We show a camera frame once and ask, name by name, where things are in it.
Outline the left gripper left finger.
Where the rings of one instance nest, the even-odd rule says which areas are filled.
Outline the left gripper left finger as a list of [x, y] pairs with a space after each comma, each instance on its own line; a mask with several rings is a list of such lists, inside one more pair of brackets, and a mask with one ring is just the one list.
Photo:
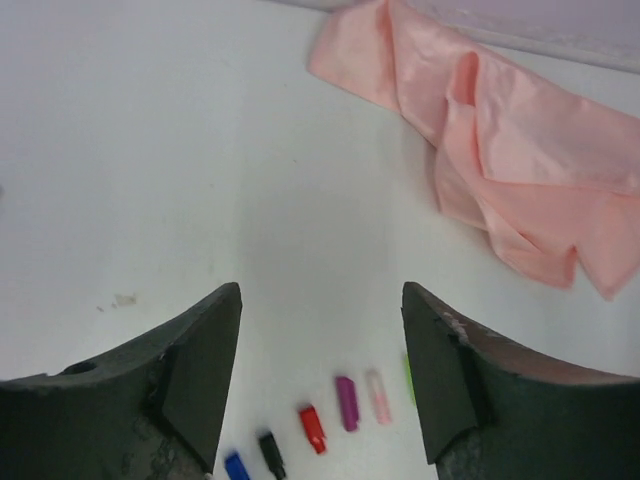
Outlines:
[[213, 470], [239, 336], [230, 282], [56, 375], [1, 385], [5, 479], [201, 479]]

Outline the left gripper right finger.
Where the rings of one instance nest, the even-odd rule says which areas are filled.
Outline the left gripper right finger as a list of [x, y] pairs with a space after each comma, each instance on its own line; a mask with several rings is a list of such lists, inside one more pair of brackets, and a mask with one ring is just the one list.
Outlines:
[[639, 381], [527, 348], [415, 282], [401, 313], [427, 462], [441, 479], [635, 479]]

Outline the light green pen cap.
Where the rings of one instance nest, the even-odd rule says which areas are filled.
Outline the light green pen cap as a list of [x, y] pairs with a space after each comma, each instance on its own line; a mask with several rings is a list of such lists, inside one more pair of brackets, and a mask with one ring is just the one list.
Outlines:
[[412, 404], [416, 405], [416, 399], [415, 399], [415, 392], [414, 392], [414, 385], [413, 385], [413, 379], [412, 379], [410, 360], [409, 360], [409, 355], [406, 352], [404, 354], [404, 368], [405, 368], [405, 375], [406, 375], [406, 382], [407, 382], [407, 388], [408, 388], [409, 396], [410, 396]]

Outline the blue pen cap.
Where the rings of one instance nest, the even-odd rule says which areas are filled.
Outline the blue pen cap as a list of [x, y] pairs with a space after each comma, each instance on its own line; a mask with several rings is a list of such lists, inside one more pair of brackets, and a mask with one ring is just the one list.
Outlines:
[[250, 480], [249, 473], [237, 451], [225, 457], [224, 467], [230, 480]]

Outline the pink pen cap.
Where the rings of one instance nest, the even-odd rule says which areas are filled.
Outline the pink pen cap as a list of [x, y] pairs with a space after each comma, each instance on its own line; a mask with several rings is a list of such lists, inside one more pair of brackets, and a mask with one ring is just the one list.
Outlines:
[[376, 369], [370, 369], [365, 378], [377, 422], [380, 425], [391, 424], [391, 409], [381, 374]]

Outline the black pen cap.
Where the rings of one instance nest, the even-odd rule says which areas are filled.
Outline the black pen cap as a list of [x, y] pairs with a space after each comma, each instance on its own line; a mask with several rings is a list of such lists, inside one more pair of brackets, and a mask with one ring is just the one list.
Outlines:
[[271, 431], [262, 433], [258, 438], [258, 444], [269, 472], [276, 480], [286, 479], [284, 460], [273, 433]]

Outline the magenta pen cap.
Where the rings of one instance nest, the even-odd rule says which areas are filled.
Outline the magenta pen cap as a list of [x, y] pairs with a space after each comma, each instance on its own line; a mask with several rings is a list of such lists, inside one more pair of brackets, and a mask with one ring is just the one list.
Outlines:
[[347, 432], [355, 432], [359, 428], [360, 421], [355, 382], [349, 377], [337, 376], [335, 386], [343, 427]]

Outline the red pen cap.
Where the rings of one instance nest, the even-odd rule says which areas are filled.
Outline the red pen cap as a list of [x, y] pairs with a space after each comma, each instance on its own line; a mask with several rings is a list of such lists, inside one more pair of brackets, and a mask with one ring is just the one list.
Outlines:
[[326, 435], [315, 407], [311, 404], [298, 411], [304, 434], [317, 455], [327, 451]]

